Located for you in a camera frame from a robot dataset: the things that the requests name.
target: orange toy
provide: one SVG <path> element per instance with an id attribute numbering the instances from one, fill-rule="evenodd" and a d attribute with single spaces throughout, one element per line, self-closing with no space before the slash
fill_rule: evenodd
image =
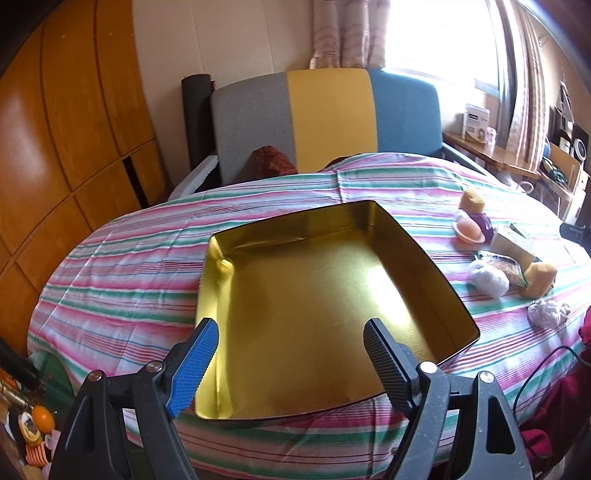
<path id="1" fill-rule="evenodd" d="M 33 417 L 33 422 L 35 422 L 35 425 L 41 433 L 48 434 L 56 428 L 56 421 L 53 418 L 53 415 L 43 405 L 35 405 L 31 415 Z"/>
<path id="2" fill-rule="evenodd" d="M 35 447 L 32 447 L 27 443 L 25 444 L 25 451 L 27 453 L 25 455 L 25 461 L 29 465 L 43 468 L 49 463 L 45 453 L 45 442 L 41 442 Z"/>

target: yellow sponge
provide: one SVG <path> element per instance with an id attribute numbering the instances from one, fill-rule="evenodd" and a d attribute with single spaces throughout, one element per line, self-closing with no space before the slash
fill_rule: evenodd
<path id="1" fill-rule="evenodd" d="M 482 213 L 484 212 L 484 198 L 475 189 L 464 190 L 458 208 L 470 214 Z"/>
<path id="2" fill-rule="evenodd" d="M 527 287 L 521 293 L 524 297 L 540 299 L 552 286 L 558 270 L 546 262 L 533 262 L 523 273 Z"/>

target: red fabric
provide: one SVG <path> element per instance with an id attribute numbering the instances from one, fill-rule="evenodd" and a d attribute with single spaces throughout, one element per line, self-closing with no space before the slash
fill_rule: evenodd
<path id="1" fill-rule="evenodd" d="M 251 158 L 256 164 L 257 180 L 297 174 L 297 168 L 293 166 L 287 155 L 270 145 L 252 152 Z"/>
<path id="2" fill-rule="evenodd" d="M 581 357 L 591 362 L 591 307 L 579 329 L 587 347 Z M 557 464 L 591 417 L 591 368 L 581 363 L 552 387 L 535 411 L 519 428 L 528 446 L 527 455 L 535 470 L 546 471 Z M 551 458 L 541 460 L 538 456 Z"/>

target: wooden wardrobe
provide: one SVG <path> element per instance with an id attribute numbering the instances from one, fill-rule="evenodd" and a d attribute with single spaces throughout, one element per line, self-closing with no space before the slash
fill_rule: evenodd
<path id="1" fill-rule="evenodd" d="M 66 255 L 168 191 L 132 1 L 64 1 L 0 78 L 0 336 L 26 353 L 33 309 Z"/>

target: speaker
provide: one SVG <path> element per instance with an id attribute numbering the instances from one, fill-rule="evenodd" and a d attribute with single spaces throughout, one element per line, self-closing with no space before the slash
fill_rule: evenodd
<path id="1" fill-rule="evenodd" d="M 573 148 L 573 123 L 568 122 L 562 111 L 556 107 L 550 107 L 549 120 L 548 138 L 554 145 L 558 145 L 561 150 L 570 154 L 570 151 Z"/>
<path id="2" fill-rule="evenodd" d="M 589 145 L 589 134 L 577 124 L 573 125 L 573 145 L 570 155 L 580 164 L 587 160 L 587 146 Z"/>

